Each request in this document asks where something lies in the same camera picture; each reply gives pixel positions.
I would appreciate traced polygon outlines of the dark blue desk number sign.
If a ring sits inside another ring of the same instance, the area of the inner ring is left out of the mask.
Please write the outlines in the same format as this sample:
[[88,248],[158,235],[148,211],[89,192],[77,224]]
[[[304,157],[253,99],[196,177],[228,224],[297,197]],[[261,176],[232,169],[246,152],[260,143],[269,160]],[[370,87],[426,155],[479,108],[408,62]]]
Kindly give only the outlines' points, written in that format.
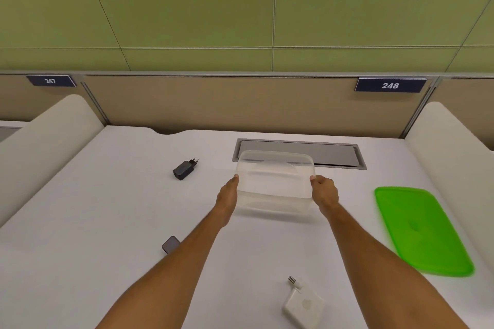
[[26,75],[29,82],[36,87],[63,87],[74,88],[77,86],[76,82],[70,75]]
[[422,91],[426,82],[426,78],[420,77],[359,77],[355,92],[416,94]]

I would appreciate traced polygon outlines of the white square power adapter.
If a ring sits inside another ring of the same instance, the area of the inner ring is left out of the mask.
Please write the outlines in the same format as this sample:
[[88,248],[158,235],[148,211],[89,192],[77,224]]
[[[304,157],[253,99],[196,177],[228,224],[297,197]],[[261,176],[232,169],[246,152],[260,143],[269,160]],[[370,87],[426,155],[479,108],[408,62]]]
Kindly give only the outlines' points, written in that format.
[[317,329],[323,317],[326,302],[303,280],[288,277],[291,291],[282,313],[299,329]]

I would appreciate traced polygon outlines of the clear plastic storage container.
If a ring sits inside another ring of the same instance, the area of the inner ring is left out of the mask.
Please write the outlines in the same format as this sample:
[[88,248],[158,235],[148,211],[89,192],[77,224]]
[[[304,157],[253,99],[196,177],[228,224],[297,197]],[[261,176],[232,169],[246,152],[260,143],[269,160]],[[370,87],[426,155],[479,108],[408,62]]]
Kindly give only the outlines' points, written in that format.
[[315,167],[309,155],[246,150],[240,153],[235,215],[315,224],[310,177]]

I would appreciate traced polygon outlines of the person's left forearm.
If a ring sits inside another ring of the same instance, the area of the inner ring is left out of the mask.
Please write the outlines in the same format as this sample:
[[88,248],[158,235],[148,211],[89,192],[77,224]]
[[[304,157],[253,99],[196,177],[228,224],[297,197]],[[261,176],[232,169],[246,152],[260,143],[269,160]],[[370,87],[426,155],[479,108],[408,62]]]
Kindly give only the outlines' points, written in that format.
[[209,252],[233,209],[217,203],[176,249],[117,299],[95,329],[181,329]]

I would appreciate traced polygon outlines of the tan desk partition panel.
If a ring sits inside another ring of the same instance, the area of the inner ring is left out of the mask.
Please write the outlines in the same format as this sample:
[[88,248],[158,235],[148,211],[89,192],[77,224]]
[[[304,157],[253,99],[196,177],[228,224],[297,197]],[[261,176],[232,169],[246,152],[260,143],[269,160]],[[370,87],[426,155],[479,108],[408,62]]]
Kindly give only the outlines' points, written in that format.
[[[70,75],[74,88],[26,75]],[[422,91],[355,92],[359,77],[426,78]],[[404,138],[439,101],[476,136],[494,138],[494,73],[159,72],[0,70],[0,119],[31,121],[80,95],[106,125]]]

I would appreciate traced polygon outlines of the beige rounded desk divider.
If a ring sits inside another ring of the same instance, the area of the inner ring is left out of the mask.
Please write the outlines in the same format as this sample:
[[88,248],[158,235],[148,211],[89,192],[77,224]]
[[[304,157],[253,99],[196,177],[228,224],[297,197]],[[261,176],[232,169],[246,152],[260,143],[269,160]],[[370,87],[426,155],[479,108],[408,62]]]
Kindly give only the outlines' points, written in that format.
[[68,95],[0,142],[0,227],[104,129],[79,95]]
[[404,140],[494,273],[494,152],[440,102],[423,107]]

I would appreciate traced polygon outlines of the person's right forearm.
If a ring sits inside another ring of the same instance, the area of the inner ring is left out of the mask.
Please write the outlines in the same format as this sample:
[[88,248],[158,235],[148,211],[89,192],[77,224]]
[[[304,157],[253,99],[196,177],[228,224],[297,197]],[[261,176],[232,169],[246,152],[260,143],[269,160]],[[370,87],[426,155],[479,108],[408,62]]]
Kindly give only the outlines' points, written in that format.
[[364,230],[342,205],[319,207],[368,329],[469,329],[423,275]]

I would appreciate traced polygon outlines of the person's right hand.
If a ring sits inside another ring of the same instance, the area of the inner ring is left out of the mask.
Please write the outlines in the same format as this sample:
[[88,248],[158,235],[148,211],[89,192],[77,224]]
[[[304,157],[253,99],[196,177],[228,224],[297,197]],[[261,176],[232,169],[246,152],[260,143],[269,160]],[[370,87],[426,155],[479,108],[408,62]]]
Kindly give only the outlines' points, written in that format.
[[312,199],[320,212],[329,220],[330,215],[340,207],[337,188],[332,179],[327,178],[327,187],[322,190],[312,190]]

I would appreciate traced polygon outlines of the green plastic container lid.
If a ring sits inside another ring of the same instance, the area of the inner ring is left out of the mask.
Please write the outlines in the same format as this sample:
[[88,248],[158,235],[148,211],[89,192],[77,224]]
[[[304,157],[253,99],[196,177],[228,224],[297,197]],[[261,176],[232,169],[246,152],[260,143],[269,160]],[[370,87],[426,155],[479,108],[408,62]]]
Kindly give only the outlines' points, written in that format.
[[410,187],[374,189],[377,208],[399,257],[420,272],[468,277],[475,266],[438,200]]

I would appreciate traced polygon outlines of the person's left hand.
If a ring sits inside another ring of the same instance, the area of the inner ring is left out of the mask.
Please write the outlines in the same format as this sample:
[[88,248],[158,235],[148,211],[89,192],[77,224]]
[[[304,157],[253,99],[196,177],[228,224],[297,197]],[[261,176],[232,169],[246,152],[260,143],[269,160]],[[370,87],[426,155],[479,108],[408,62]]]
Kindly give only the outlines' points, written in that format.
[[220,189],[219,194],[217,195],[215,205],[213,207],[214,212],[222,218],[224,225],[226,225],[229,222],[231,215],[235,210],[238,200],[237,191],[228,192],[225,189],[225,184]]

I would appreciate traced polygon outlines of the small dark grey device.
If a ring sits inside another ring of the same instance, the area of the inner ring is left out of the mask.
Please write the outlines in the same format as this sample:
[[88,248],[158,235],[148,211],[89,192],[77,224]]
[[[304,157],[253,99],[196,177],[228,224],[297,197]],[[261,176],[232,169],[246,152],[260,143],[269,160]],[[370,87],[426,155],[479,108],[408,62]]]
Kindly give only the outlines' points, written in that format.
[[162,250],[168,255],[179,247],[180,244],[180,240],[172,235],[162,244]]

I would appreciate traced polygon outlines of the black plug charger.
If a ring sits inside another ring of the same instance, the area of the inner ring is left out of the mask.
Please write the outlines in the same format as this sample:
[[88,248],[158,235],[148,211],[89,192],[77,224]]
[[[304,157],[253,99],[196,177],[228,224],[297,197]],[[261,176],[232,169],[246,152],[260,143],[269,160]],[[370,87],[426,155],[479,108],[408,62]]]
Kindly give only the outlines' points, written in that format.
[[172,171],[173,175],[180,181],[184,180],[190,173],[194,171],[198,161],[198,159],[191,159],[182,162]]

